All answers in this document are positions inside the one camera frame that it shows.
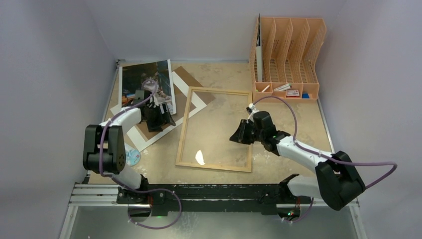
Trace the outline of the cat photo print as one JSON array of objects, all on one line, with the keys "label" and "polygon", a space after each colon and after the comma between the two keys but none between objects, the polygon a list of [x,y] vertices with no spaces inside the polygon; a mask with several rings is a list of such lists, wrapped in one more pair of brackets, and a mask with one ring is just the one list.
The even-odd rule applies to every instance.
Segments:
[{"label": "cat photo print", "polygon": [[166,103],[171,115],[177,113],[175,90],[171,76],[171,61],[161,60],[147,63],[123,63],[119,66],[119,103],[121,105],[134,99],[137,90],[153,91],[155,81],[158,90],[155,93],[157,103]]}]

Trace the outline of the clear acrylic sheet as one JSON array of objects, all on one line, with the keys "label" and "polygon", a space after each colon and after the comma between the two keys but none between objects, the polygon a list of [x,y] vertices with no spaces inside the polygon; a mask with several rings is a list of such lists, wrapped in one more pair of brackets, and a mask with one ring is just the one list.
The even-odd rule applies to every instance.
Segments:
[{"label": "clear acrylic sheet", "polygon": [[[189,117],[191,95],[196,93],[207,106]],[[186,103],[176,165],[201,169],[251,172],[251,146],[231,142],[251,94],[245,91],[192,88]]]}]

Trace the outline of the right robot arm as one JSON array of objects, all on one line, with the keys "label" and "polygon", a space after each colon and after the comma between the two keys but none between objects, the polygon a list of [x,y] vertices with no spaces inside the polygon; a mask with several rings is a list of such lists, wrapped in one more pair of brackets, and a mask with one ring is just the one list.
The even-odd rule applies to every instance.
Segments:
[{"label": "right robot arm", "polygon": [[345,152],[318,152],[309,145],[298,146],[292,135],[276,129],[266,111],[242,119],[229,140],[247,145],[259,142],[267,151],[293,160],[315,174],[314,178],[293,174],[281,181],[279,195],[284,202],[290,203],[300,196],[318,198],[339,211],[366,190]]}]

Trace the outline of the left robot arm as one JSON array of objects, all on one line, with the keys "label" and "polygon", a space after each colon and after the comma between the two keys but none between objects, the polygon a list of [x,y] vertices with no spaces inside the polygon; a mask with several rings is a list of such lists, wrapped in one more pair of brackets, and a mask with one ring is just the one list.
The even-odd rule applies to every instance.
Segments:
[{"label": "left robot arm", "polygon": [[175,125],[167,104],[159,104],[155,93],[137,91],[134,99],[113,117],[85,129],[83,167],[110,178],[129,191],[130,199],[137,204],[148,199],[150,190],[145,177],[126,163],[124,135],[142,122],[146,123],[149,132],[162,132],[164,126]]}]

